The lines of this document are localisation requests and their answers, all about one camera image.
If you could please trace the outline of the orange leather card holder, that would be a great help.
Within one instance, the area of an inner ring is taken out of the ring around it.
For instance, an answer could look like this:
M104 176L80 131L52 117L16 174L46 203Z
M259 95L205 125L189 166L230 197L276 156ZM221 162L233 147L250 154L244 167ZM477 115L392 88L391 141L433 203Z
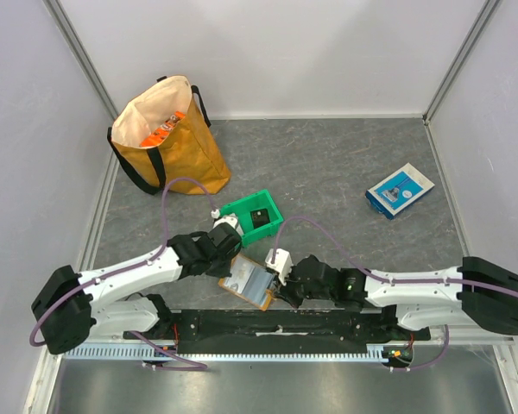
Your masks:
M230 276L222 278L218 285L265 311L272 301L270 286L274 278L266 267L239 254L231 262Z

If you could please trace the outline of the green plastic bin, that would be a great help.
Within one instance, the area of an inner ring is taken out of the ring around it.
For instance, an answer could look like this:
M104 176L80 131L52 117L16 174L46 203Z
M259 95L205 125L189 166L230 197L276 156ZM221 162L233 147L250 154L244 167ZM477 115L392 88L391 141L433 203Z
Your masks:
M276 235L284 218L267 189L240 198L221 209L222 216L234 214L243 231L244 248L265 237Z

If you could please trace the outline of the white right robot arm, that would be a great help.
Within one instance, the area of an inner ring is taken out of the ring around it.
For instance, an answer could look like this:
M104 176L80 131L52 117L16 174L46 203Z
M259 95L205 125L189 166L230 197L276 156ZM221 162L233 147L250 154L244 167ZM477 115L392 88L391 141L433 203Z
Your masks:
M296 265L284 263L275 295L294 308L309 299L347 311L387 311L377 325L391 340L436 325L476 325L518 336L518 275L473 256L434 272L385 273L336 269L310 255Z

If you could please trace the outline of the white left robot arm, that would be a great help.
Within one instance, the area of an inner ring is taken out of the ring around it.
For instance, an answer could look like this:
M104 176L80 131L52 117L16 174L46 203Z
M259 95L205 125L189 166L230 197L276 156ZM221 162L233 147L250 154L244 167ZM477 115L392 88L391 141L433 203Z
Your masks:
M59 267L31 304L36 325L29 343L64 354L97 332L108 306L132 293L188 276L229 276L241 246L238 232L221 223L208 232L176 235L147 254L110 267L81 273L69 265Z

